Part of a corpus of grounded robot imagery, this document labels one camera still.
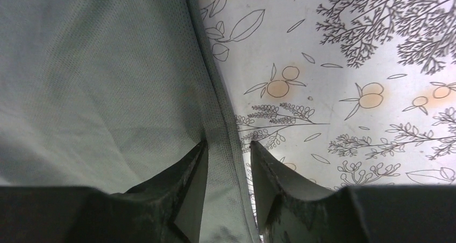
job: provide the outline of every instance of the floral patterned fabric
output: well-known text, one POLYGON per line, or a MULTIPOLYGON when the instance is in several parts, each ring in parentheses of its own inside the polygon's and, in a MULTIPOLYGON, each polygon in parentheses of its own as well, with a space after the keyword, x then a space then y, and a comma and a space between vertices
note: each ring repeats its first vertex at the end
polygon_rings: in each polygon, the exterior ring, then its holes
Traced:
POLYGON ((251 140, 331 190, 454 183, 456 0, 199 1, 250 186, 251 140))

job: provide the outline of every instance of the black plastic piece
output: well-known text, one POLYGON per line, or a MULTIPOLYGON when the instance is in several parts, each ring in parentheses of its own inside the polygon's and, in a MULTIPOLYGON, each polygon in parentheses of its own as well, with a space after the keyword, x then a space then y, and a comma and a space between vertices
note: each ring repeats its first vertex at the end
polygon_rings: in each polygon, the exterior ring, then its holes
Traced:
POLYGON ((251 143, 257 220, 266 243, 456 242, 456 187, 350 186, 333 192, 251 143))
POLYGON ((0 242, 198 243, 208 174, 200 142, 124 194, 88 187, 0 188, 0 242))

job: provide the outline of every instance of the orange fruit illustration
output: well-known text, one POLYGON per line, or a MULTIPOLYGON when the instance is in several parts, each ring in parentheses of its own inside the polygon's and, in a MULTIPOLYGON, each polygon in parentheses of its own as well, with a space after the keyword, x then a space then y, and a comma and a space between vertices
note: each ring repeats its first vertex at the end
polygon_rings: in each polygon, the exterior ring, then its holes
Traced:
POLYGON ((382 94, 383 92, 383 86, 379 83, 370 83, 365 85, 362 89, 361 92, 363 95, 367 94, 382 94))
POLYGON ((275 98, 280 98, 285 96, 290 90, 290 86, 285 81, 272 81, 268 84, 267 91, 269 95, 275 98))
POLYGON ((432 95, 436 99, 442 99, 442 98, 445 98, 446 96, 450 95, 450 93, 451 93, 451 89, 449 87, 441 86, 441 87, 435 89, 434 92, 432 93, 432 95))
POLYGON ((298 78, 299 69, 297 67, 285 67, 282 71, 282 76, 286 80, 294 80, 298 78))
POLYGON ((420 107, 420 106, 426 105, 426 103, 428 103, 428 98, 426 98, 424 96, 420 96, 413 100, 412 105, 416 106, 416 107, 420 107))
POLYGON ((359 105, 364 109, 371 109, 379 106, 383 102, 380 94, 366 94, 359 99, 359 105))

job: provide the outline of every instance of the gray mesh fabric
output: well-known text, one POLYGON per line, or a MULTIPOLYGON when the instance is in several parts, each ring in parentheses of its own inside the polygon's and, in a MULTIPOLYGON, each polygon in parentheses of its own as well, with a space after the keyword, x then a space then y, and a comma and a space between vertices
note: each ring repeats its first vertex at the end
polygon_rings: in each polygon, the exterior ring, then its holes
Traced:
POLYGON ((258 242, 196 0, 0 0, 0 182, 122 192, 202 138, 201 242, 258 242))

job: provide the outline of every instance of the leaf illustration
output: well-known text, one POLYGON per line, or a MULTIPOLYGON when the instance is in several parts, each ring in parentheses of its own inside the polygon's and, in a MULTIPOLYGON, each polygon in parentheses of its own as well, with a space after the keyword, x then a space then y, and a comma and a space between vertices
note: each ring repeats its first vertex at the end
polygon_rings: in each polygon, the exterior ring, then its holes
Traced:
POLYGON ((445 83, 440 83, 440 82, 430 82, 431 85, 435 85, 435 86, 446 86, 445 83))
POLYGON ((441 167, 440 175, 447 180, 454 181, 454 179, 455 179, 454 176, 456 175, 456 173, 454 172, 453 169, 441 167))
POLYGON ((265 92, 266 92, 266 87, 264 87, 264 88, 261 90, 260 98, 263 98, 263 95, 265 94, 265 92))
POLYGON ((290 29, 287 30, 287 33, 292 32, 294 29, 296 29, 305 19, 302 19, 298 21, 296 24, 294 24, 290 29))
POLYGON ((315 160, 317 160, 317 161, 319 161, 319 162, 321 162, 321 163, 324 163, 324 164, 331 164, 327 159, 321 157, 320 155, 313 154, 313 153, 312 153, 311 155, 312 155, 312 157, 313 157, 315 160))
POLYGON ((336 65, 336 64, 331 64, 331 63, 326 63, 326 64, 321 64, 322 67, 326 67, 326 68, 343 68, 339 65, 336 65))
POLYGON ((361 88, 361 86, 359 86, 357 83, 355 83, 355 85, 356 85, 356 87, 357 87, 359 97, 361 97, 361 96, 362 96, 362 88, 361 88))
POLYGON ((407 74, 391 75, 391 76, 388 76, 387 79, 398 79, 398 78, 401 78, 401 77, 404 77, 404 76, 407 76, 407 74))
POLYGON ((225 61, 228 58, 230 49, 220 43, 216 43, 212 46, 212 54, 220 61, 225 61))
POLYGON ((410 106, 410 107, 407 107, 407 108, 403 109, 402 112, 404 112, 404 111, 409 111, 409 110, 413 110, 413 109, 415 109, 415 108, 417 108, 417 106, 410 106))
POLYGON ((428 115, 428 114, 427 114, 427 113, 428 113, 428 110, 426 109, 425 106, 419 106, 418 108, 419 108, 419 110, 421 110, 424 114, 426 114, 426 116, 428 115))
POLYGON ((206 8, 201 9, 201 10, 200 10, 201 19, 204 20, 204 19, 206 18, 206 16, 208 15, 208 12, 209 12, 209 11, 208 11, 206 8))
POLYGON ((274 63, 274 64, 272 64, 271 81, 274 79, 276 73, 277 73, 277 68, 275 68, 275 63, 274 63))
POLYGON ((212 4, 211 12, 209 13, 209 17, 213 17, 214 15, 220 13, 225 8, 226 0, 214 0, 212 4))
POLYGON ((359 98, 341 99, 340 102, 357 102, 359 98))
POLYGON ((315 59, 314 58, 312 58, 311 56, 309 56, 309 55, 307 55, 307 54, 305 54, 303 52, 301 52, 301 54, 307 61, 309 61, 312 64, 315 64, 315 59))
POLYGON ((255 85, 254 87, 248 89, 244 94, 249 94, 250 92, 261 89, 261 88, 265 87, 267 84, 268 83, 259 83, 259 84, 255 85))
POLYGON ((358 104, 353 108, 353 110, 350 112, 350 114, 348 114, 348 116, 344 119, 344 121, 347 120, 347 119, 349 119, 349 118, 351 118, 353 115, 355 115, 355 113, 356 113, 356 112, 358 111, 358 109, 359 109, 359 106, 360 106, 360 105, 359 105, 359 103, 358 103, 358 104))
POLYGON ((223 38, 223 34, 214 27, 207 28, 205 31, 206 31, 206 35, 208 36, 209 39, 216 40, 216 39, 223 38))
POLYGON ((417 170, 405 173, 409 179, 418 184, 450 184, 452 181, 442 177, 440 170, 417 170))
POLYGON ((248 15, 244 16, 233 28, 229 41, 242 41, 247 39, 263 22, 265 10, 255 10, 248 15))
POLYGON ((225 25, 223 24, 223 21, 219 21, 215 28, 221 33, 225 33, 225 25))
POLYGON ((310 140, 314 140, 315 138, 319 137, 320 135, 322 135, 321 133, 316 133, 316 134, 313 134, 309 137, 307 137, 304 142, 307 142, 307 141, 310 141, 310 140))
POLYGON ((292 81, 292 80, 286 80, 285 83, 288 83, 288 84, 291 84, 291 85, 299 85, 299 86, 307 86, 305 85, 304 83, 300 82, 300 81, 292 81))

